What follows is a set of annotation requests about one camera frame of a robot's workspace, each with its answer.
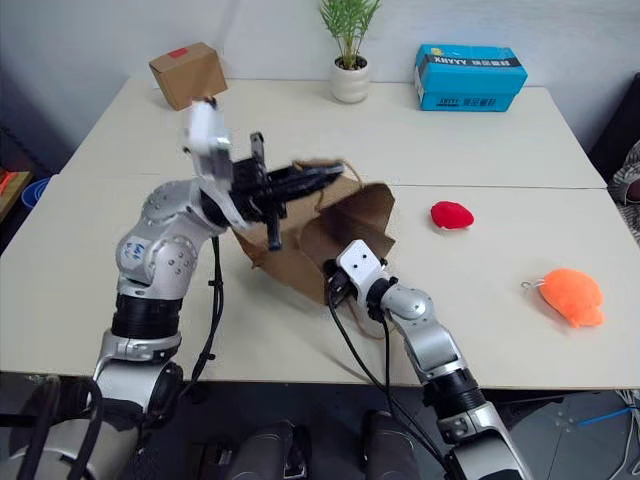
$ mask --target red object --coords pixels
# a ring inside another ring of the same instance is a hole
[[[473,224],[473,214],[459,203],[438,202],[431,207],[431,218],[440,228],[454,230]]]
[[[185,53],[187,53],[189,50],[187,50],[186,48],[179,48],[177,50],[174,50],[173,52],[169,52],[167,53],[167,55],[169,55],[171,58],[178,58],[181,57],[182,55],[184,55]]]
[[[4,176],[2,177],[2,182],[0,182],[0,195],[2,195],[4,191],[7,189],[13,177],[17,177],[17,176],[18,176],[17,172],[6,172],[4,174]]]

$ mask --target robotic arm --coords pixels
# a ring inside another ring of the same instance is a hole
[[[354,295],[374,320],[388,314],[403,336],[424,388],[424,403],[433,405],[442,438],[453,445],[445,458],[452,480],[531,480],[495,407],[485,400],[451,334],[436,319],[431,298],[400,285],[362,240],[352,242],[336,263],[330,282],[336,282],[341,297]]]
[[[140,431],[171,416],[183,378],[171,357],[180,346],[182,299],[202,244],[227,227],[264,223],[269,248],[279,249],[286,202],[323,189],[343,171],[336,162],[268,172],[260,133],[251,135],[250,158],[233,163],[230,145],[215,101],[194,103],[185,151],[196,177],[156,188],[138,223],[118,243],[116,312],[93,375],[104,399],[104,419],[84,476],[117,477]],[[89,423],[82,416],[51,427],[37,467],[42,478],[66,478]],[[27,448],[16,452],[0,467],[0,476],[28,478],[20,471],[26,454]]]

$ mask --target white flower pot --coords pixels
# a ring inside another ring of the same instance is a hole
[[[358,70],[344,70],[333,62],[329,76],[331,94],[344,103],[361,102],[369,94],[369,62]]]

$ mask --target white wall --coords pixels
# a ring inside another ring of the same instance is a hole
[[[148,60],[191,42],[218,48],[228,77],[326,78],[336,51],[316,5],[0,0],[3,77],[73,148],[128,75],[148,73]],[[383,0],[363,46],[374,79],[410,81],[423,42],[510,46],[528,83],[551,91],[588,148],[640,70],[640,0]],[[7,122],[16,115],[4,111]]]

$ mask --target blue box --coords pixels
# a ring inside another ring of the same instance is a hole
[[[504,112],[526,79],[510,48],[421,45],[416,56],[422,110]]]

